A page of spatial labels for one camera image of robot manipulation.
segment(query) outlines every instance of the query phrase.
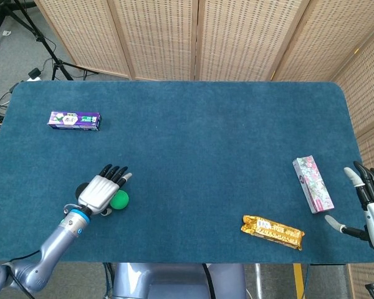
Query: robotic arm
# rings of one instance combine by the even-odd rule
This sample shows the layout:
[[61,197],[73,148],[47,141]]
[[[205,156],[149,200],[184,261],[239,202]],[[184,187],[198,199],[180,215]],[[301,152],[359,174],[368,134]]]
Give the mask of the robotic arm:
[[[343,170],[355,186],[357,196],[362,204],[362,209],[366,219],[365,230],[347,227],[337,222],[330,215],[325,216],[325,220],[334,229],[343,234],[351,235],[361,240],[368,241],[370,247],[374,249],[374,168],[369,170],[357,161],[353,162],[353,165],[360,173],[360,176],[348,167],[344,168]],[[370,283],[365,286],[372,298],[374,298],[374,283]]]
[[120,170],[119,166],[111,167],[111,164],[106,165],[85,187],[79,195],[78,206],[71,204],[75,208],[68,211],[66,207],[69,205],[66,205],[66,216],[42,244],[41,260],[38,263],[17,260],[0,265],[0,291],[10,286],[35,293],[47,285],[61,256],[90,223],[90,216],[103,212],[116,192],[132,176],[131,173],[123,175],[127,167]]

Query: gray floor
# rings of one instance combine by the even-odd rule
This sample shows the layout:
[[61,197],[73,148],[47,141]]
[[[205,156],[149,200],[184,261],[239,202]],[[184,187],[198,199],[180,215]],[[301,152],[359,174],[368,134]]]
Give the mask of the gray floor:
[[[38,9],[28,9],[28,13],[46,37],[57,44],[55,53],[58,57],[70,62],[63,47],[55,38]],[[12,34],[2,36],[3,30],[11,31]],[[45,48],[35,41],[34,36],[29,31],[11,18],[7,18],[0,30],[0,97],[15,83],[27,80],[27,73],[33,68],[42,69],[43,63],[48,57]],[[82,75],[81,72],[74,69],[69,69],[69,72],[75,76]],[[50,61],[46,63],[41,78],[50,80]],[[89,76],[87,80],[124,79],[99,74]],[[6,96],[2,102],[9,99],[10,96]],[[294,271],[291,265],[262,265],[261,270],[264,298],[296,298]],[[253,265],[246,265],[246,283],[252,297],[256,298]],[[48,286],[44,291],[37,294],[36,298],[102,298],[104,290],[105,279],[102,264],[64,262],[58,264]],[[314,266],[310,268],[306,298],[348,299],[351,297],[347,271],[344,266]],[[0,294],[0,298],[21,299],[25,296],[14,290],[4,290]]]

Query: blue felt tablecloth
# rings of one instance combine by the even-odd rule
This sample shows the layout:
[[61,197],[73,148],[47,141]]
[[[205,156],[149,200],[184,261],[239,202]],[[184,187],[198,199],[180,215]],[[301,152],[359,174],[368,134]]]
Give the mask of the blue felt tablecloth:
[[[52,110],[100,112],[100,131],[53,130]],[[105,164],[127,165],[129,206],[96,216],[64,260],[345,263],[368,244],[309,211],[292,167],[313,155],[335,204],[362,227],[343,173],[360,159],[333,83],[32,82],[0,132],[0,260],[38,249]],[[244,214],[305,231],[303,251],[240,231]]]

